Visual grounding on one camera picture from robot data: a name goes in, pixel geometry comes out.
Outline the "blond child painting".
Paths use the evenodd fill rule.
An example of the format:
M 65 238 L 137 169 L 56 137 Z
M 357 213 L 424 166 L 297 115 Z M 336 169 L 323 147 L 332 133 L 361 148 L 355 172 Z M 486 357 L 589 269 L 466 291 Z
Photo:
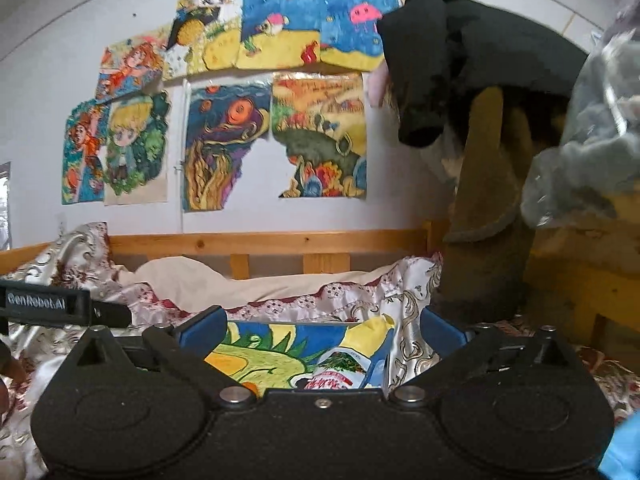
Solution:
M 166 202 L 170 112 L 165 90 L 112 105 L 103 157 L 105 205 Z

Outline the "wooden bed frame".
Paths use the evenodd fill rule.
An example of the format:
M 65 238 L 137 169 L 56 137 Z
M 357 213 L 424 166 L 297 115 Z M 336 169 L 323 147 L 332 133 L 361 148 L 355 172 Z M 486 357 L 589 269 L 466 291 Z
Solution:
M 186 257 L 226 278 L 247 280 L 370 272 L 406 257 L 439 258 L 443 265 L 450 223 L 433 220 L 415 230 L 107 236 L 112 260 L 129 271 L 153 259 Z M 534 233 L 524 273 L 526 297 L 516 313 L 528 327 L 550 324 L 574 344 L 619 356 L 625 340 L 639 337 L 638 230 Z M 4 252 L 2 276 L 8 278 L 51 243 Z

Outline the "pineapple character painting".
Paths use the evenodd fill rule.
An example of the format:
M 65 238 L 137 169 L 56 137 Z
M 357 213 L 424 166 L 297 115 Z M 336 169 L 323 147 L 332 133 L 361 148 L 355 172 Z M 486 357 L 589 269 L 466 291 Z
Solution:
M 228 70 L 240 50 L 243 0 L 179 0 L 163 80 Z

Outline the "landscape flowers painting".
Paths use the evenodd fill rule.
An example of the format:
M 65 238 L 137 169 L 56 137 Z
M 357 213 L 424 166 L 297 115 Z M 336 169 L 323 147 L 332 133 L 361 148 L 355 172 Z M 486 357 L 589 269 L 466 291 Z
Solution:
M 367 118 L 362 76 L 277 74 L 271 133 L 294 167 L 282 198 L 367 195 Z

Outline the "cream pillow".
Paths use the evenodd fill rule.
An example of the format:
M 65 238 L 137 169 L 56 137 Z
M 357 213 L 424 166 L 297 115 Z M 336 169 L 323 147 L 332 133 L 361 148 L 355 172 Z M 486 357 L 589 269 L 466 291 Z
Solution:
M 165 257 L 143 263 L 134 272 L 121 270 L 119 284 L 147 284 L 155 296 L 172 301 L 186 312 L 200 312 L 214 304 L 226 309 L 251 302 L 310 295 L 333 282 L 365 285 L 392 270 L 381 266 L 370 272 L 291 274 L 234 280 L 204 263 L 186 257 Z

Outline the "pink jellyfish painting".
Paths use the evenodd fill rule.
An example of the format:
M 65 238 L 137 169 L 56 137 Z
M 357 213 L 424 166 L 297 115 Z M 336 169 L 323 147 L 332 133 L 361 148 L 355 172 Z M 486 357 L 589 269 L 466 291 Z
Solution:
M 358 72 L 375 70 L 384 51 L 378 21 L 399 0 L 320 0 L 320 58 Z

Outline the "starry swirl painting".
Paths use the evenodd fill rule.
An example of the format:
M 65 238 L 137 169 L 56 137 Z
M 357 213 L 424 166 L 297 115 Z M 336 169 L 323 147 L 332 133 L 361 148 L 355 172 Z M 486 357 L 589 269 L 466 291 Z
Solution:
M 242 176 L 242 162 L 270 127 L 271 84 L 193 88 L 186 109 L 182 206 L 217 211 Z

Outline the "red hair girl painting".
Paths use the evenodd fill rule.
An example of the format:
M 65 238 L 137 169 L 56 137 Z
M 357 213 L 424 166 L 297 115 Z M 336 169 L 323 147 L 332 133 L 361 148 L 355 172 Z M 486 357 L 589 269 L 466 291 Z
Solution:
M 100 151 L 106 143 L 110 106 L 89 100 L 78 104 L 66 120 L 62 157 L 63 205 L 102 202 L 104 170 Z

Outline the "black hanging garment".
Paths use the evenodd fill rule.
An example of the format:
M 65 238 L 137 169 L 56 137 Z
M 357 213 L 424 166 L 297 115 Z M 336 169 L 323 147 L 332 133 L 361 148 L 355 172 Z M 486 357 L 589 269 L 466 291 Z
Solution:
M 525 114 L 534 143 L 555 146 L 587 55 L 554 30 L 474 0 L 406 0 L 378 20 L 398 140 L 427 148 L 451 128 L 469 132 L 471 105 L 497 87 Z

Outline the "fish seabed painting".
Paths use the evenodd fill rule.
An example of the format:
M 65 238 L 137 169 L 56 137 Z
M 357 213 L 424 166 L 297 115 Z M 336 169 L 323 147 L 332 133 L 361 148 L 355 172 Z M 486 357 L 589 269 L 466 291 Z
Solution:
M 240 70 L 287 70 L 320 60 L 320 0 L 243 0 Z

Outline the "floral satin bedspread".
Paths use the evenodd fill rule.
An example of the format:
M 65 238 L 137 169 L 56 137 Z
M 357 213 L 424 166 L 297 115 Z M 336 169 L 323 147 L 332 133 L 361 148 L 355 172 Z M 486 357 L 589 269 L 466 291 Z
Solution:
M 114 263 L 103 222 L 84 224 L 51 243 L 29 262 L 8 273 L 13 281 L 85 289 L 92 299 L 126 304 L 140 334 L 155 322 L 181 322 L 198 312 L 186 312 L 172 301 L 155 296 L 147 284 L 122 286 L 124 266 Z M 359 285 L 333 282 L 310 295 L 251 302 L 227 309 L 234 320 L 364 322 L 385 314 L 400 330 L 390 355 L 393 378 L 410 379 L 438 361 L 419 334 L 418 315 L 439 283 L 439 258 L 406 257 L 392 270 Z M 6 418 L 1 422 L 1 475 L 5 479 L 40 479 L 46 473 L 30 434 L 32 409 L 70 348 L 84 331 L 77 326 L 45 328 L 13 324 L 4 341 L 27 373 L 26 382 L 1 388 Z

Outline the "olive brown hanging garment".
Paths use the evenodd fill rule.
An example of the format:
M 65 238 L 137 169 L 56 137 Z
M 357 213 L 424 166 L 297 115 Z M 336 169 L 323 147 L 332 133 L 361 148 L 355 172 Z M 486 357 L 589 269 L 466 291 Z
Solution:
M 535 236 L 521 215 L 523 186 L 534 157 L 559 144 L 567 105 L 562 96 L 498 87 L 473 100 L 432 302 L 443 318 L 497 322 L 521 307 Z

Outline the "clear plastic bag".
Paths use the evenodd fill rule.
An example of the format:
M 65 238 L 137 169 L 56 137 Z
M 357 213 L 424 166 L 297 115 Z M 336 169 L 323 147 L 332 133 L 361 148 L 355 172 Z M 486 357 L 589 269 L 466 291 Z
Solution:
M 639 64 L 639 0 L 627 0 L 582 66 L 560 145 L 529 169 L 532 228 L 639 222 Z

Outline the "white red green snack bag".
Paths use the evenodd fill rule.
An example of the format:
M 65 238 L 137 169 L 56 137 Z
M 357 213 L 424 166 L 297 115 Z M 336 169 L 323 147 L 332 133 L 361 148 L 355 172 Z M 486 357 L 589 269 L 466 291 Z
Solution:
M 371 360 L 363 354 L 337 347 L 324 352 L 310 374 L 300 376 L 299 389 L 361 389 L 366 385 Z

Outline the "grey tray with painted liner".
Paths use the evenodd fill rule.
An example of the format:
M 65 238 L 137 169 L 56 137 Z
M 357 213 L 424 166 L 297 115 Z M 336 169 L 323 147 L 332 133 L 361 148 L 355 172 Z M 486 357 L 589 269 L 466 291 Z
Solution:
M 371 360 L 366 385 L 381 388 L 395 323 L 386 315 L 360 323 L 283 324 L 230 322 L 222 343 L 205 361 L 262 396 L 268 389 L 297 389 L 320 356 L 341 347 Z

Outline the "orange hair girl painting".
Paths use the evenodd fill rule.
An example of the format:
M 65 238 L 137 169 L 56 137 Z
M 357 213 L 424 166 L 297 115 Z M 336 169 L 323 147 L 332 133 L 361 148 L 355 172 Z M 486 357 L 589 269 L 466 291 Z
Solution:
M 100 63 L 96 102 L 128 96 L 160 78 L 170 31 L 167 24 L 107 46 Z

